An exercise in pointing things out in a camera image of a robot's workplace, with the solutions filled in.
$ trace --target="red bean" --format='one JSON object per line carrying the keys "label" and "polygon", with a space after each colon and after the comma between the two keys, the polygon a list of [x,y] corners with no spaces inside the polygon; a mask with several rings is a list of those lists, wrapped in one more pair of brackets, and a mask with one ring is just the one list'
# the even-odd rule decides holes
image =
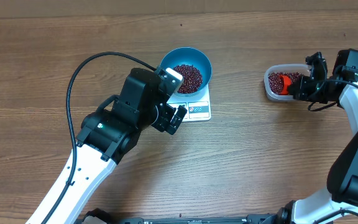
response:
{"label": "red bean", "polygon": [[280,75],[286,75],[290,78],[291,82],[294,83],[298,81],[303,74],[299,72],[290,72],[290,73],[283,73],[283,72],[273,72],[268,75],[268,84],[272,92],[275,94],[280,94],[284,88],[284,82],[280,78]]}
{"label": "red bean", "polygon": [[173,69],[183,75],[184,79],[178,93],[194,93],[203,83],[203,76],[194,65],[177,65]]}

